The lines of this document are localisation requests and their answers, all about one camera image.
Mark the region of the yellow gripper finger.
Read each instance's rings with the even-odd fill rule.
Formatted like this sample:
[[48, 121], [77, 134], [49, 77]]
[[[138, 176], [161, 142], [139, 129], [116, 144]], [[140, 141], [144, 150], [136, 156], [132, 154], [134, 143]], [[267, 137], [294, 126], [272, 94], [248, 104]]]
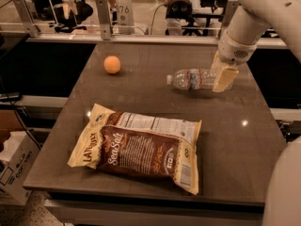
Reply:
[[214, 92], [227, 90], [237, 77], [239, 71], [234, 66], [217, 66], [214, 68], [215, 80], [213, 85]]
[[211, 65], [211, 69], [212, 70], [216, 70], [219, 67], [219, 63], [220, 63], [220, 57], [219, 57], [219, 52], [216, 51], [215, 55], [214, 55], [214, 59]]

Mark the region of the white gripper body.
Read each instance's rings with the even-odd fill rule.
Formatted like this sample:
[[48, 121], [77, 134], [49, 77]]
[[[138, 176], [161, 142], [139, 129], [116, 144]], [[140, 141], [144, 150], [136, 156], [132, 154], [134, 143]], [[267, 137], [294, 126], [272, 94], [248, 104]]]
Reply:
[[257, 48], [258, 36], [248, 32], [226, 29], [218, 43], [218, 57], [222, 63], [240, 65], [247, 62]]

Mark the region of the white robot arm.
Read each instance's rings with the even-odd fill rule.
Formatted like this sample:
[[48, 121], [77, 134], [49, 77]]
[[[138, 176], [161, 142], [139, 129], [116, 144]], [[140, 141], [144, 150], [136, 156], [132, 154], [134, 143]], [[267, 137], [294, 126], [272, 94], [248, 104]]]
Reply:
[[[301, 59], [301, 0], [238, 0], [222, 33], [212, 68], [213, 91], [224, 91], [247, 62], [263, 32], [274, 29]], [[262, 226], [301, 226], [301, 145], [290, 144], [279, 157], [268, 186]]]

